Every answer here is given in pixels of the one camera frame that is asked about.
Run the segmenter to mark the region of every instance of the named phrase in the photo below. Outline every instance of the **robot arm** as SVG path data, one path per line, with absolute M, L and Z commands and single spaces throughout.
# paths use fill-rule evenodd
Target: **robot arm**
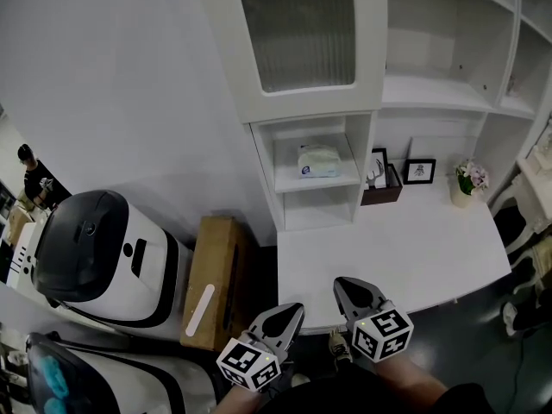
M 370 361 L 406 350 L 414 325 L 377 286 L 341 276 L 334 281 L 334 294 L 347 329 L 353 332 L 353 346 Z
M 249 391 L 259 391 L 281 374 L 280 363 L 304 321 L 302 304 L 284 304 L 259 314 L 218 356 L 224 377 Z

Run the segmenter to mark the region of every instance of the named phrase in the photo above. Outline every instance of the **frosted glass panel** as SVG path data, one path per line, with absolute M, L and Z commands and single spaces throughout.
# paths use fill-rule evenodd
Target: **frosted glass panel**
M 241 0 L 265 92 L 354 83 L 353 0 Z

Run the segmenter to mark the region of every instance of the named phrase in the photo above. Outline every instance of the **wooden box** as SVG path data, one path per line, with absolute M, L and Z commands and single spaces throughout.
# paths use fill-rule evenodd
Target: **wooden box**
M 257 316 L 256 243 L 231 217 L 201 220 L 185 297 L 180 343 L 223 351 Z
M 395 203 L 398 200 L 403 185 L 398 177 L 397 170 L 393 164 L 387 165 L 387 175 L 389 176 L 389 187 L 385 189 L 365 190 L 362 194 L 361 205 Z

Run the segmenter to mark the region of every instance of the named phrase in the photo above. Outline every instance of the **man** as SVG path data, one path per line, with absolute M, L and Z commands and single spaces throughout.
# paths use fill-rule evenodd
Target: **man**
M 493 413 L 479 385 L 472 383 L 448 389 L 404 354 L 375 363 L 376 375 L 353 363 L 347 342 L 336 332 L 330 336 L 329 351 L 335 358 L 335 378 L 314 380 L 284 391 L 259 414 Z M 214 414 L 253 414 L 260 398 L 258 392 L 234 386 Z
M 53 210 L 71 193 L 53 177 L 48 169 L 35 158 L 27 144 L 17 150 L 19 161 L 25 165 L 25 194 L 41 209 Z

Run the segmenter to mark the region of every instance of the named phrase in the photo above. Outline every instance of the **white tape strip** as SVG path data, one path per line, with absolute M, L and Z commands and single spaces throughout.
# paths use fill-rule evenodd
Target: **white tape strip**
M 199 302 L 198 302 L 198 306 L 196 307 L 196 310 L 193 312 L 190 322 L 186 327 L 185 333 L 188 337 L 192 337 L 193 335 L 196 334 L 196 329 L 198 329 L 199 323 L 201 322 L 201 318 L 204 316 L 205 310 L 207 310 L 207 305 L 209 304 L 210 299 L 213 297 L 214 292 L 215 292 L 214 285 L 208 284 L 205 287 L 204 294 L 201 295 L 201 298 L 199 299 Z

